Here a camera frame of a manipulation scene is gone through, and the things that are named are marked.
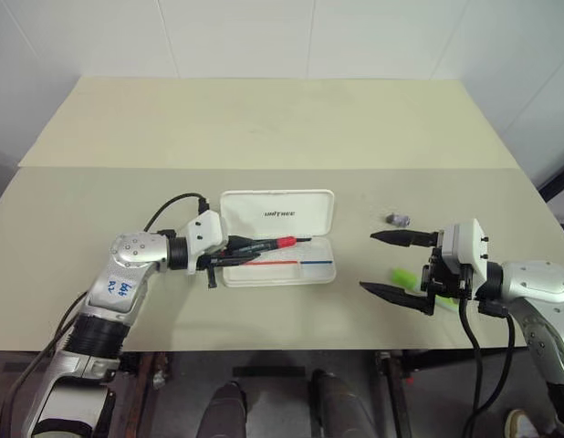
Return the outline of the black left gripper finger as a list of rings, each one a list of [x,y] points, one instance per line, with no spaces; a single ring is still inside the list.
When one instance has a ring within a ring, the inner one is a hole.
[[[230,235],[225,247],[226,250],[264,250],[268,248],[266,239],[256,240],[239,235]]]
[[[241,266],[241,265],[246,264],[246,263],[248,263],[248,262],[250,262],[254,259],[255,259],[254,255],[230,256],[230,258],[226,262],[226,265],[223,266],[223,267]],[[215,274],[216,268],[206,269],[207,277],[208,277],[208,287],[209,288],[216,288],[217,287],[216,274]]]

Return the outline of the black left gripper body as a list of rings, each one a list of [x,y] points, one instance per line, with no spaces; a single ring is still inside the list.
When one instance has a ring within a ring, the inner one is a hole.
[[[226,265],[230,256],[231,252],[227,249],[200,255],[196,261],[196,270],[204,271],[208,268],[223,267]]]

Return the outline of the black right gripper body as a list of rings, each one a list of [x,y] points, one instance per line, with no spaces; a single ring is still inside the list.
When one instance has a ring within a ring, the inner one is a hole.
[[[462,264],[457,259],[447,262],[440,239],[443,232],[428,233],[425,244],[432,247],[427,265],[423,266],[420,289],[426,293],[429,303],[437,297],[468,300],[472,298],[475,270],[470,264]]]

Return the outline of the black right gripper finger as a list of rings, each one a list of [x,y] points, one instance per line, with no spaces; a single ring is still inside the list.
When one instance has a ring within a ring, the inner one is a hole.
[[[437,246],[439,234],[439,232],[426,233],[401,229],[376,232],[371,234],[370,238],[389,245],[397,245],[402,247],[432,247]]]
[[[394,305],[414,309],[427,316],[433,315],[435,307],[434,293],[415,295],[406,292],[401,287],[371,282],[360,282],[360,286],[374,296]]]

